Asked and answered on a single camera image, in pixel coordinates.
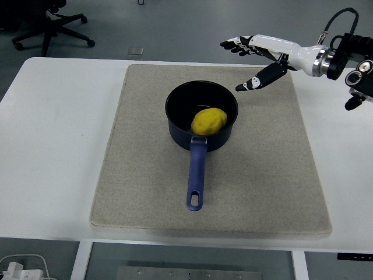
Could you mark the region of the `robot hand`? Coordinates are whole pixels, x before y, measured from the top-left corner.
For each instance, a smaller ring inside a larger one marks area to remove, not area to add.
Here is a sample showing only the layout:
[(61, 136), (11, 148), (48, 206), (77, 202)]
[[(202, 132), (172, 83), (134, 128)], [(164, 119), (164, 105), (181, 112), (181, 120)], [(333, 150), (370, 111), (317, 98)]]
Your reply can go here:
[(257, 34), (228, 39), (220, 46), (240, 56), (258, 55), (272, 60), (250, 80), (236, 86), (236, 91), (258, 90), (284, 76), (287, 71), (302, 70), (309, 76), (320, 76), (317, 56), (321, 45), (302, 47), (292, 41)]

